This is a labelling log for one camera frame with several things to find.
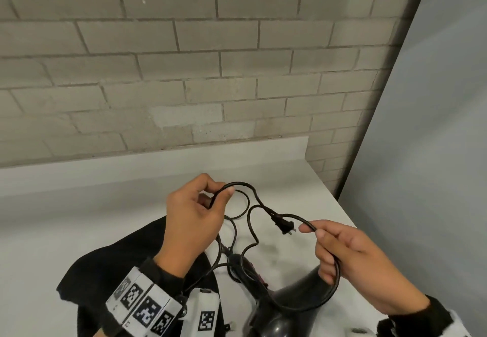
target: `two-prong plug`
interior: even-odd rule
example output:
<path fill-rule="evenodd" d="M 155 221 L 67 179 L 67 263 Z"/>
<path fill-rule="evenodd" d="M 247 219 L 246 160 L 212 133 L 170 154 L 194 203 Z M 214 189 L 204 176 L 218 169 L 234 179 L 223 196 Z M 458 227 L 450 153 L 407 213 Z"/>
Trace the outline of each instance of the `two-prong plug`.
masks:
<path fill-rule="evenodd" d="M 279 227 L 283 234 L 292 234 L 292 231 L 296 232 L 296 229 L 294 228 L 294 223 L 291 221 L 287 221 L 280 215 L 273 215 L 271 219 Z"/>

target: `painted brick wall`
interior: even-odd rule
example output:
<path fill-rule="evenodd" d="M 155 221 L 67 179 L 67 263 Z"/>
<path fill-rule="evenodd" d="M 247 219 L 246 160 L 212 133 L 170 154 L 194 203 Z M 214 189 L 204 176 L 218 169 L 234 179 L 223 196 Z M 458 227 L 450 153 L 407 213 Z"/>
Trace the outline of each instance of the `painted brick wall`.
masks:
<path fill-rule="evenodd" d="M 0 0 L 0 166 L 309 135 L 335 191 L 419 0 Z"/>

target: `white countertop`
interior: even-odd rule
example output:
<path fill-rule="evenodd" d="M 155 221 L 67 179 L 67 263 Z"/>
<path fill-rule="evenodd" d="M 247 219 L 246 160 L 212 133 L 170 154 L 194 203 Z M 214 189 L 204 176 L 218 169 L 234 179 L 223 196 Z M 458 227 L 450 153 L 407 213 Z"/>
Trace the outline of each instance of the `white countertop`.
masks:
<path fill-rule="evenodd" d="M 252 184 L 264 204 L 277 212 L 352 224 L 303 159 L 207 172 L 215 180 Z M 75 336 L 76 307 L 62 302 L 55 292 L 68 267 L 83 254 L 113 243 L 164 215 L 167 194 L 197 173 L 0 198 L 0 212 L 4 213 L 0 214 L 1 334 Z M 227 215 L 236 216 L 245 206 L 245 198 L 236 193 L 228 204 Z M 253 239 L 245 218 L 236 224 L 235 249 L 241 251 Z M 260 245 L 246 257 L 271 289 L 289 285 L 318 264 L 312 234 L 282 235 L 270 218 L 259 212 L 252 214 L 252 224 Z M 231 224 L 225 223 L 220 234 L 223 243 L 229 244 L 233 237 Z M 214 243 L 206 252 L 211 262 L 216 250 Z M 225 268 L 215 273 L 225 322 L 237 324 L 237 331 L 228 336 L 241 336 L 253 300 L 241 285 L 229 279 Z M 346 327 L 375 330 L 381 318 L 383 315 L 342 279 L 335 295 L 321 308 L 311 336 L 343 337 Z"/>

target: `black hair dryer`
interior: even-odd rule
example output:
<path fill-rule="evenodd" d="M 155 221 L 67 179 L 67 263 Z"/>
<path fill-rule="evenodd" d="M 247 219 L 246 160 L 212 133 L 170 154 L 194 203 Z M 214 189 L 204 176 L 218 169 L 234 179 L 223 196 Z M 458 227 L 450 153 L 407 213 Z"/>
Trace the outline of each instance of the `black hair dryer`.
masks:
<path fill-rule="evenodd" d="M 231 254 L 228 257 L 230 268 L 257 303 L 243 329 L 244 335 L 247 337 L 308 337 L 319 308 L 292 312 L 280 306 L 300 309 L 320 303 L 320 300 L 330 292 L 331 286 L 320 278 L 318 267 L 294 284 L 278 291 L 271 291 L 259 280 L 259 275 L 252 264 L 246 258 L 242 261 L 241 259 L 241 255 Z"/>

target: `hand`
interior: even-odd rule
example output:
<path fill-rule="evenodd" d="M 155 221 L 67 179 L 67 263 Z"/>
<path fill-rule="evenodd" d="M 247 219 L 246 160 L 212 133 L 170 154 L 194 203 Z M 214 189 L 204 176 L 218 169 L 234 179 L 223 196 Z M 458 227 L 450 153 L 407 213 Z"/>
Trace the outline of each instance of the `hand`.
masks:
<path fill-rule="evenodd" d="M 311 223 L 318 228 L 315 253 L 320 260 L 318 273 L 326 283 L 333 284 L 336 276 L 334 254 L 340 260 L 343 277 L 381 313 L 405 315 L 428 307 L 429 299 L 364 232 L 327 220 Z M 300 231 L 311 232 L 304 224 L 300 225 Z"/>
<path fill-rule="evenodd" d="M 166 272 L 184 278 L 196 258 L 215 240 L 235 188 L 219 193 L 211 209 L 211 199 L 201 192 L 215 193 L 224 185 L 203 173 L 167 197 L 164 242 L 154 257 Z"/>

